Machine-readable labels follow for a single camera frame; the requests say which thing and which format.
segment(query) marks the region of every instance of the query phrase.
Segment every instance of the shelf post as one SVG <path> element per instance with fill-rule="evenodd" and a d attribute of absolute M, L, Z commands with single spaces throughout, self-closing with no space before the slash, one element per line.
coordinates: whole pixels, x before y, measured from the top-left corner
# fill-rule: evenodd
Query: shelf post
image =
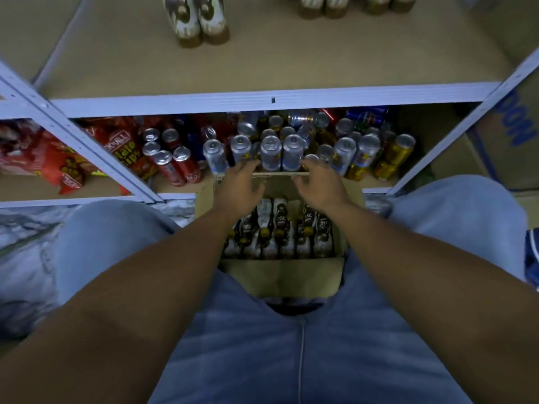
<path fill-rule="evenodd" d="M 533 51 L 515 72 L 507 78 L 494 92 L 492 92 L 477 108 L 466 116 L 451 132 L 448 133 L 430 152 L 406 173 L 395 186 L 387 192 L 387 196 L 394 196 L 411 179 L 427 167 L 441 152 L 451 146 L 462 134 L 475 125 L 489 110 L 494 108 L 509 92 L 515 89 L 524 79 L 539 67 L 539 48 Z"/>
<path fill-rule="evenodd" d="M 145 203 L 161 203 L 159 197 L 144 181 L 135 175 L 115 156 L 109 153 L 91 136 L 84 133 L 50 101 L 41 96 L 26 80 L 21 78 L 0 60 L 0 95 L 14 105 L 22 107 L 23 112 L 43 128 L 47 129 L 92 162 L 96 167 L 129 190 L 133 196 Z"/>

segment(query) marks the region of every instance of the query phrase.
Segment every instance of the red can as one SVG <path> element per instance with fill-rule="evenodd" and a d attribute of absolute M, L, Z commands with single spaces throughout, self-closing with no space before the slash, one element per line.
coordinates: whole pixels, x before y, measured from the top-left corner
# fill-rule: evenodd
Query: red can
<path fill-rule="evenodd" d="M 177 162 L 172 161 L 172 153 L 161 150 L 154 155 L 154 162 L 159 169 L 159 173 L 165 176 L 173 186 L 182 187 L 187 184 L 187 180 L 182 170 L 177 166 Z"/>
<path fill-rule="evenodd" d="M 177 147 L 182 145 L 182 141 L 179 138 L 179 133 L 174 128 L 166 129 L 162 134 L 161 138 L 168 146 L 168 148 L 173 152 Z"/>
<path fill-rule="evenodd" d="M 191 151 L 184 147 L 180 146 L 174 150 L 173 155 L 174 161 L 178 164 L 178 167 L 182 171 L 185 179 L 188 183 L 200 183 L 202 181 L 202 173 L 198 167 L 197 162 L 193 159 Z"/>

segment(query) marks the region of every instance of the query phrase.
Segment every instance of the person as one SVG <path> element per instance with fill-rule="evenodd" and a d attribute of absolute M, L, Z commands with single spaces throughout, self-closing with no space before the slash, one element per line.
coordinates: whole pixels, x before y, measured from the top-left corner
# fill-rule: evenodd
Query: person
<path fill-rule="evenodd" d="M 64 305 L 0 362 L 2 403 L 531 403 L 539 299 L 523 283 L 526 215 L 497 183 L 454 176 L 389 219 L 305 161 L 300 195 L 350 244 L 343 284 L 277 314 L 217 270 L 264 194 L 229 169 L 184 229 L 131 201 L 82 207 L 58 241 Z"/>

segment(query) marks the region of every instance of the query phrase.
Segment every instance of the person's right hand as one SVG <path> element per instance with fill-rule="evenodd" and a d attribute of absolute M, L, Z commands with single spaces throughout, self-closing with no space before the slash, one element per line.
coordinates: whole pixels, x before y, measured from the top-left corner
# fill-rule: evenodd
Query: person's right hand
<path fill-rule="evenodd" d="M 311 159 L 301 160 L 301 164 L 309 169 L 308 181 L 302 176 L 293 176 L 292 181 L 307 204 L 330 215 L 335 207 L 350 203 L 341 177 L 328 164 Z"/>

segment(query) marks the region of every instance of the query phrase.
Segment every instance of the gray pants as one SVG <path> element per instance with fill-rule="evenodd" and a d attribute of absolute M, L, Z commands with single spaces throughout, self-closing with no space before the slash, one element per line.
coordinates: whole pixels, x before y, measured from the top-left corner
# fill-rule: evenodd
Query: gray pants
<path fill-rule="evenodd" d="M 491 180 L 455 176 L 429 184 L 401 197 L 390 219 L 523 279 L 526 214 Z M 161 213 L 131 201 L 82 207 L 58 242 L 61 301 L 177 229 Z M 181 255 L 177 260 L 182 263 Z M 303 316 L 280 316 L 216 271 L 203 308 L 172 353 L 150 402 L 470 401 L 349 251 L 344 285 L 326 305 Z"/>

